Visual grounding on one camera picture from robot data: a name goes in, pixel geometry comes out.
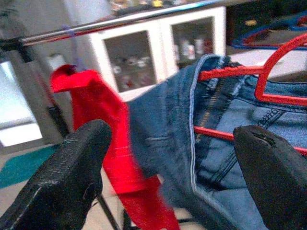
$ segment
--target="red hanger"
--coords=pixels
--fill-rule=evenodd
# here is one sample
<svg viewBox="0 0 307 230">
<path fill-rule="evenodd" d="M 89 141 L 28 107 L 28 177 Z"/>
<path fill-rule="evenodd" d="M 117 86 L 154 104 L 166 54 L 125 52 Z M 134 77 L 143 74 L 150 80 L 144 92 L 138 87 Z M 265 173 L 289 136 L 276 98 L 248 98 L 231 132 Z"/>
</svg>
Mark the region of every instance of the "red hanger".
<svg viewBox="0 0 307 230">
<path fill-rule="evenodd" d="M 264 93 L 269 73 L 274 67 L 274 65 L 288 52 L 290 52 L 291 50 L 295 49 L 300 45 L 303 45 L 304 43 L 307 43 L 307 34 L 300 35 L 290 40 L 283 46 L 281 46 L 270 56 L 270 58 L 265 62 L 263 66 L 249 66 L 249 67 L 239 66 L 233 68 L 226 67 L 224 69 L 213 69 L 210 71 L 203 71 L 200 73 L 198 81 L 205 81 L 211 78 L 224 78 L 236 75 L 259 74 L 255 89 L 255 97 L 259 101 L 307 106 L 307 98 Z M 221 138 L 230 141 L 234 140 L 234 135 L 232 133 L 226 133 L 209 128 L 202 128 L 199 126 L 195 126 L 194 131 L 196 133 L 214 138 Z M 302 155 L 307 156 L 307 149 L 301 147 L 294 147 L 294 148 L 297 151 L 299 151 Z"/>
</svg>

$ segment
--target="red clothing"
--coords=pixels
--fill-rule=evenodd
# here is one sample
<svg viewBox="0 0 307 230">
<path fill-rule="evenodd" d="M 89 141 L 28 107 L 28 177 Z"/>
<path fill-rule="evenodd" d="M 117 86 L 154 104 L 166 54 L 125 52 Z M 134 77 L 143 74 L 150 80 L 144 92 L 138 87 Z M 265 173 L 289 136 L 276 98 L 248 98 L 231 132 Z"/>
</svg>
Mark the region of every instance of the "red clothing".
<svg viewBox="0 0 307 230">
<path fill-rule="evenodd" d="M 173 210 L 158 195 L 158 178 L 145 179 L 133 158 L 128 106 L 94 70 L 75 73 L 72 66 L 62 66 L 52 74 L 51 87 L 54 92 L 70 91 L 74 129 L 94 119 L 111 126 L 103 167 L 132 221 L 143 230 L 179 230 Z"/>
</svg>

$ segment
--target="blue denim jeans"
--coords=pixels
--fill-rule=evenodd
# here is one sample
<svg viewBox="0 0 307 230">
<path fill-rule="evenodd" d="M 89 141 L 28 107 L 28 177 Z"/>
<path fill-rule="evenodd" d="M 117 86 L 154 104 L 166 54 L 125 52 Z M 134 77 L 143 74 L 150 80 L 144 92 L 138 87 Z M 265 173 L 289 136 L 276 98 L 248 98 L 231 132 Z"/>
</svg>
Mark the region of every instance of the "blue denim jeans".
<svg viewBox="0 0 307 230">
<path fill-rule="evenodd" d="M 255 76 L 197 82 L 202 70 L 232 65 L 228 57 L 205 55 L 130 102 L 132 151 L 146 176 L 164 178 L 165 200 L 208 230 L 266 230 L 233 143 L 195 134 L 193 126 L 232 133 L 258 125 L 306 148 L 307 109 L 257 101 Z M 268 82 L 266 92 L 307 97 L 307 84 Z"/>
</svg>

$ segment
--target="clothes drying rack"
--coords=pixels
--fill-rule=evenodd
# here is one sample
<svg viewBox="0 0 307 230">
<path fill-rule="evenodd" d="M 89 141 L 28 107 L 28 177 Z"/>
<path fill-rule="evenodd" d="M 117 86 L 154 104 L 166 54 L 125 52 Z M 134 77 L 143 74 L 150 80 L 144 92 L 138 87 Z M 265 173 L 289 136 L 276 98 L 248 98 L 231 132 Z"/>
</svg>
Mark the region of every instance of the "clothes drying rack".
<svg viewBox="0 0 307 230">
<path fill-rule="evenodd" d="M 25 63 L 28 63 L 32 61 L 31 55 L 29 55 L 29 50 L 28 50 L 29 46 L 34 46 L 34 45 L 38 45 L 42 43 L 54 42 L 54 41 L 71 38 L 71 33 L 74 33 L 75 36 L 86 35 L 86 34 L 98 32 L 98 31 L 103 31 L 106 29 L 139 23 L 144 20 L 156 19 L 156 18 L 166 16 L 166 15 L 190 12 L 194 10 L 207 9 L 207 8 L 213 8 L 213 7 L 219 7 L 219 6 L 230 6 L 230 5 L 246 3 L 246 2 L 251 2 L 251 1 L 254 1 L 254 0 L 203 0 L 200 2 L 196 2 L 196 3 L 169 7 L 165 9 L 143 11 L 143 12 L 136 13 L 136 14 L 113 18 L 111 20 L 73 26 L 69 30 L 59 29 L 59 30 L 50 31 L 50 32 L 42 33 L 42 34 L 36 34 L 32 36 L 27 36 L 27 37 L 16 37 L 12 39 L 0 40 L 0 49 L 2 51 L 16 50 L 20 53 L 23 61 Z M 50 115 L 56 121 L 59 132 L 64 137 L 68 133 L 67 125 L 65 124 L 65 121 L 63 117 L 61 116 L 61 111 L 59 110 L 59 108 L 56 105 L 54 107 L 55 107 L 55 112 Z M 100 195 L 97 197 L 97 200 L 99 204 L 101 205 L 104 213 L 106 214 L 106 217 L 108 218 L 113 229 L 120 230 L 120 227 L 118 223 L 115 221 L 104 198 Z M 125 211 L 123 214 L 123 218 L 124 218 L 123 230 L 139 229 L 138 227 L 131 226 L 131 220 Z M 179 219 L 178 221 L 179 223 L 194 222 L 194 220 L 191 218 Z"/>
</svg>

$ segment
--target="tiled floor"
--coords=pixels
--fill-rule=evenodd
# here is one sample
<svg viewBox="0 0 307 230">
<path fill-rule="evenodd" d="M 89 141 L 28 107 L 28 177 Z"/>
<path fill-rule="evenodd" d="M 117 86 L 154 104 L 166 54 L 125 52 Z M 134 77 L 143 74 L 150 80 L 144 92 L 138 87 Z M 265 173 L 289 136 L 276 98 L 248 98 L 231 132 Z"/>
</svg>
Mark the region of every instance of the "tiled floor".
<svg viewBox="0 0 307 230">
<path fill-rule="evenodd" d="M 0 156 L 0 169 L 4 165 L 5 161 L 9 159 L 8 156 Z M 109 208 L 113 216 L 115 217 L 116 221 L 122 227 L 122 213 L 123 213 L 123 206 L 119 201 L 118 197 L 114 194 L 112 187 L 110 185 L 109 180 L 106 177 L 104 171 L 101 171 L 101 175 L 103 178 L 103 197 L 105 198 Z M 12 204 L 16 196 L 18 195 L 19 191 L 25 185 L 26 182 L 21 182 L 18 184 L 11 185 L 9 187 L 5 187 L 0 189 L 0 216 L 5 212 L 5 210 Z M 184 209 L 177 209 L 176 216 L 178 219 L 187 218 L 189 214 Z M 204 230 L 203 227 L 197 224 L 192 223 L 185 223 L 180 225 L 182 230 Z M 90 211 L 88 212 L 85 225 L 83 230 L 112 230 L 110 223 L 108 222 L 102 208 L 99 204 L 94 205 Z"/>
</svg>

